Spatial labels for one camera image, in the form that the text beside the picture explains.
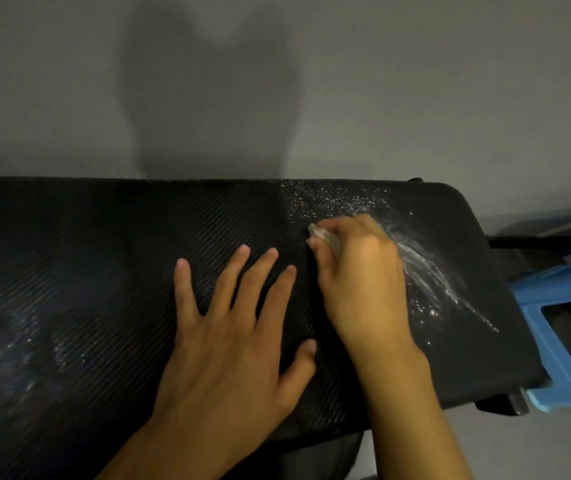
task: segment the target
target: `fingernail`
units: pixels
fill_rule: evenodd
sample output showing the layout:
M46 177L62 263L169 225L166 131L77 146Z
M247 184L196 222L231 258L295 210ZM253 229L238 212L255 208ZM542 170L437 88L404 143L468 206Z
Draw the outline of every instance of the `fingernail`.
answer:
M317 353L317 341L314 339L308 339L304 342L304 350L309 353L310 355L312 355L314 357L314 355Z

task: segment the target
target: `carbon fiber pattern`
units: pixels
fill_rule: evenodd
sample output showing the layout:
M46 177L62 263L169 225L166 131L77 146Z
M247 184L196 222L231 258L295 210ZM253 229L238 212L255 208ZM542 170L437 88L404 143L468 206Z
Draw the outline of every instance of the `carbon fiber pattern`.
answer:
M299 270L283 329L286 367L318 340L318 373L266 447L291 449L368 427L361 388L323 312L306 227L368 211L420 233L465 310L411 319L444 406L525 385L541 364L461 195L441 184L0 179L0 478L90 478L149 417L175 332L171 277L193 265L205 311L241 243ZM409 299L425 300L409 286Z

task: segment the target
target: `person's right hand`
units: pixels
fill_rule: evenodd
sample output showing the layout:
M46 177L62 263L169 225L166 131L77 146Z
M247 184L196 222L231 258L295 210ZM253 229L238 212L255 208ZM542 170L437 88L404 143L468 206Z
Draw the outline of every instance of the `person's right hand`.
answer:
M403 263L393 241L367 214L317 225L341 239L339 259L322 239L311 237L308 243L326 312L355 365L381 351L418 352L408 323Z

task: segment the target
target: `finger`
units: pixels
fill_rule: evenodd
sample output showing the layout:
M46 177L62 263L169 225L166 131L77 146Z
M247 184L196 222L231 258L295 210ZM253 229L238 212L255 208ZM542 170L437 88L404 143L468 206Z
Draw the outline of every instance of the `finger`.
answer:
M364 227L357 222L354 217L341 216L336 219L323 219L317 222L317 226L327 231L338 234L342 244L345 238L354 234L363 234L366 232Z
M177 332L183 326L196 321L199 311L192 290L192 273L190 265L181 258L174 268L174 299L177 305Z
M225 317L230 311L234 289L237 287L239 274L248 261L249 247L243 244L230 258L228 266L221 272L214 286L212 303L207 312L210 318Z
M378 225L377 221L375 221L372 216L369 214L358 214L354 217L355 221L361 224L368 232L373 233L377 237L381 239L388 239L386 233L381 226Z
M337 270L337 257L334 255L330 245L319 237L311 237L308 239L308 246L313 250L314 258L317 261L319 286L322 290L326 289L326 287L330 285L332 276Z
M297 268L290 265L279 274L265 297L261 315L258 318L257 332L277 349L281 347L283 320L290 300L292 287L297 279Z
M267 274L274 266L278 256L278 251L270 248L245 272L241 279L237 299L234 302L234 310L238 312L235 314L237 319L246 321L248 326L254 327L256 323L255 313L257 312L258 297L265 284Z
M276 403L282 417L288 416L297 407L299 398L304 393L308 382L316 372L314 354L317 342L313 339L304 341L297 349L295 361L279 379L276 388Z

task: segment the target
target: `hand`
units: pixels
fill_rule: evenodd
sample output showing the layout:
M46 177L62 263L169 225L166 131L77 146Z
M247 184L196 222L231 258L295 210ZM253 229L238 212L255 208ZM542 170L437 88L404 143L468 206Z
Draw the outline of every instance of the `hand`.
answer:
M326 219L318 226L341 239L339 259L322 239L308 242L326 311L358 371L382 351L418 353L408 323L403 263L393 241L367 214Z
M306 340L290 368L278 373L283 318L297 270L289 266L281 273L257 320L258 297L278 253L268 250L245 273L232 304L248 257L248 246L232 256L205 317L196 307L188 263L177 262L176 345L152 418L132 437L130 454L141 460L130 471L146 479L219 478L295 409L313 377L314 340Z

